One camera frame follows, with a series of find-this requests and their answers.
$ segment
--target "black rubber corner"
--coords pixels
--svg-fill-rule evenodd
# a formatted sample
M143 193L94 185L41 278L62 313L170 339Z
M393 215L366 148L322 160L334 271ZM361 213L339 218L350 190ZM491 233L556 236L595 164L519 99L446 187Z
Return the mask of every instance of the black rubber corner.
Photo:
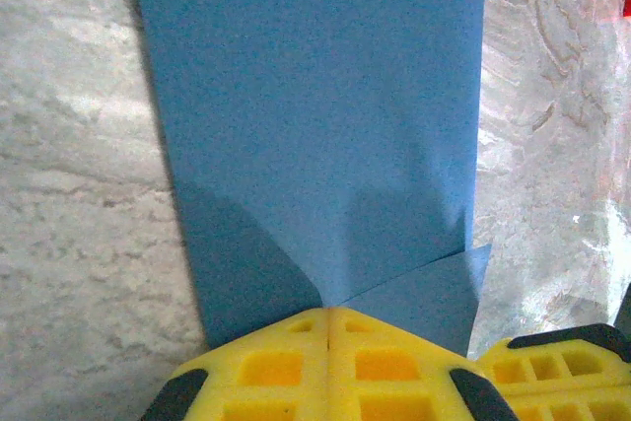
M627 340L631 340L631 285L627 287L627 292L622 299L618 316L613 325L616 329L622 331Z
M519 421L488 380L467 369L453 369L450 376L475 421Z
M169 380L140 421L183 421L207 378L208 372L194 369Z
M507 347L509 349L523 349L568 340L585 340L618 354L624 362L631 362L631 343L620 330L608 324L590 324L516 337L508 343Z

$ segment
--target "blue cardboard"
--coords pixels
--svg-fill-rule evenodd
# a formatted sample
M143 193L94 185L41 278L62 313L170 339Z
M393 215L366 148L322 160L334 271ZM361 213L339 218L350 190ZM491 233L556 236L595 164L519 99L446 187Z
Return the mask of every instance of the blue cardboard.
M211 345L469 249L483 0L140 3Z

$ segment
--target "marble pattern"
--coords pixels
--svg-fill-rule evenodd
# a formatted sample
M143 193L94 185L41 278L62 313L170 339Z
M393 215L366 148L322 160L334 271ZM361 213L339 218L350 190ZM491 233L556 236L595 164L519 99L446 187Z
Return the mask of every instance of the marble pattern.
M472 355L610 320L631 280L622 1L486 0ZM136 2L0 19L0 418L137 419L204 345Z

